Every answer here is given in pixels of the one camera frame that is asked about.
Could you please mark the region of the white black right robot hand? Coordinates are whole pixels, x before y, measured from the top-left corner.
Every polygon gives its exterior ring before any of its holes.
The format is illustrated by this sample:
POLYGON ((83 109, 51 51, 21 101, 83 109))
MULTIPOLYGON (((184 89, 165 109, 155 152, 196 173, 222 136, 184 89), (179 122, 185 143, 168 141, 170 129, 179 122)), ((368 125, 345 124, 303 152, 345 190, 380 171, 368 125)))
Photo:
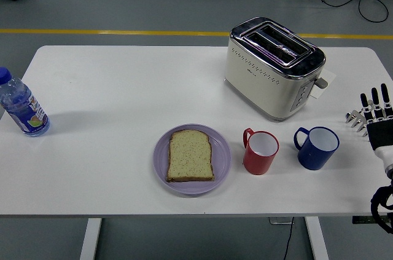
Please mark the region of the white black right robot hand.
POLYGON ((383 161, 384 171, 392 179, 392 102, 385 83, 381 84, 383 106, 379 101, 379 93, 372 88, 372 103, 362 93, 360 100, 366 120, 368 139, 375 155, 383 161))

